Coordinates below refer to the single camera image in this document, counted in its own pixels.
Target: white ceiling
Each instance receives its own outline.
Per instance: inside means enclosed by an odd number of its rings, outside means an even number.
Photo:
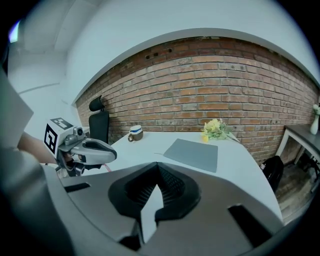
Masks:
[[[43,0],[19,26],[11,51],[66,52],[104,0]]]

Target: white desk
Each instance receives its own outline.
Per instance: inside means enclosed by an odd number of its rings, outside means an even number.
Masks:
[[[233,140],[210,140],[209,144],[218,146],[216,173],[212,173],[164,157],[162,154],[176,139],[204,143],[200,132],[143,132],[143,138],[133,142],[129,142],[126,135],[112,145],[117,152],[117,159],[107,165],[112,171],[117,171],[143,163],[163,162],[221,177],[256,198],[282,220],[274,192],[258,164],[243,145]],[[102,166],[100,169],[86,170],[83,175],[106,172],[107,169]]]

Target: desk surface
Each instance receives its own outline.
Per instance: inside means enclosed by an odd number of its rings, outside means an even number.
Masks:
[[[163,154],[176,139],[203,143],[200,132],[144,132],[141,140],[133,142],[128,142],[126,135],[112,145],[117,152],[117,159],[107,165],[112,171],[117,171],[143,163],[164,162],[221,177],[263,203],[282,220],[274,192],[258,164],[242,144],[233,140],[210,140],[209,144],[218,147],[217,168],[212,173],[164,157]],[[83,175],[105,172],[107,169],[102,166],[100,169],[86,170]]]
[[[286,125],[285,128],[299,136],[320,155],[320,132],[318,132],[316,135],[313,135],[310,132],[309,124]]]

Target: office chair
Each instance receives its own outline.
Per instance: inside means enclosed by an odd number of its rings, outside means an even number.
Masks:
[[[109,112],[105,111],[104,107],[101,102],[101,95],[93,99],[89,104],[90,111],[100,110],[100,112],[89,117],[90,138],[108,143]]]
[[[276,193],[279,182],[284,173],[284,163],[282,162],[280,156],[276,155],[264,161],[263,165],[263,174],[267,178],[273,192]]]

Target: flower bouquet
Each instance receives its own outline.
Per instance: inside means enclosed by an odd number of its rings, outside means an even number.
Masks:
[[[202,139],[204,142],[208,142],[209,140],[225,140],[227,138],[237,140],[237,138],[231,133],[232,128],[227,126],[222,119],[212,119],[208,123],[204,123],[204,127],[202,131]]]

